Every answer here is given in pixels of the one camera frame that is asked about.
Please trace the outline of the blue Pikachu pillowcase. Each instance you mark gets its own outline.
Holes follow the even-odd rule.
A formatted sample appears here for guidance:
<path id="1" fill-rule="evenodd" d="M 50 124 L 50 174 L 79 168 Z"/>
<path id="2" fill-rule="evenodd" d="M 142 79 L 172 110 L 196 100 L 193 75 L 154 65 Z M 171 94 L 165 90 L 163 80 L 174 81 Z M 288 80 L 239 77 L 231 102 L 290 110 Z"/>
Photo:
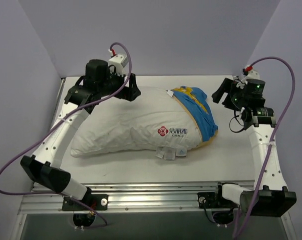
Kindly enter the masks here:
<path id="1" fill-rule="evenodd" d="M 218 133 L 218 126 L 206 101 L 206 93 L 197 87 L 181 86 L 168 90 L 167 94 L 182 106 L 199 130 L 201 141 L 196 147 L 210 144 Z"/>

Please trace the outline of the white pillow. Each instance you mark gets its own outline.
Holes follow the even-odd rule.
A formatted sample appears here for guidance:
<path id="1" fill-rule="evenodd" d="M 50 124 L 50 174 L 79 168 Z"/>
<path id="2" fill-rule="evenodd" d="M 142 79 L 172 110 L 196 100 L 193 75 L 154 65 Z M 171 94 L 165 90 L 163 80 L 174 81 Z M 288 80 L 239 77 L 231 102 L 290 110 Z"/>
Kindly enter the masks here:
<path id="1" fill-rule="evenodd" d="M 203 145 L 200 129 L 181 101 L 162 88 L 145 86 L 132 102 L 112 97 L 96 106 L 76 132 L 71 156 Z"/>

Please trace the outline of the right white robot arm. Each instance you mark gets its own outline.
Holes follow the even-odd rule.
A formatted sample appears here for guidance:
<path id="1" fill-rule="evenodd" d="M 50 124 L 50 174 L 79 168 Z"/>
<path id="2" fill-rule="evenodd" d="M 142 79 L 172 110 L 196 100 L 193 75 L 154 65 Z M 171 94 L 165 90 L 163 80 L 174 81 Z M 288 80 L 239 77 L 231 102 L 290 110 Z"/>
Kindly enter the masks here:
<path id="1" fill-rule="evenodd" d="M 265 82 L 258 79 L 225 78 L 212 94 L 214 103 L 240 113 L 242 131 L 250 141 L 255 173 L 253 190 L 222 182 L 213 193 L 213 200 L 218 206 L 233 202 L 250 216 L 278 218 L 296 203 L 296 193 L 288 190 L 281 173 L 274 139 L 279 121 L 273 109 L 264 105 L 264 86 Z"/>

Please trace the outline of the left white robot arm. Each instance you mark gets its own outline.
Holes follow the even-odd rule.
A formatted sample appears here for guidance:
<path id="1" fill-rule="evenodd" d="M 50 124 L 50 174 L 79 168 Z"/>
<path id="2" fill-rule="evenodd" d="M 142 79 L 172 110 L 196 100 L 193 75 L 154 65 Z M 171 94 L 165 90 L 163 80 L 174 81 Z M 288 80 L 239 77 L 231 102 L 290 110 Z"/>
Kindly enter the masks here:
<path id="1" fill-rule="evenodd" d="M 115 55 L 108 61 L 90 60 L 85 74 L 68 90 L 59 118 L 48 136 L 40 141 L 32 156 L 21 159 L 21 166 L 32 181 L 55 193 L 73 197 L 74 205 L 81 210 L 91 205 L 90 190 L 61 169 L 64 154 L 96 105 L 111 97 L 131 102 L 141 94 L 135 75 L 124 74 L 124 67 L 131 66 L 130 57 L 123 55 Z"/>

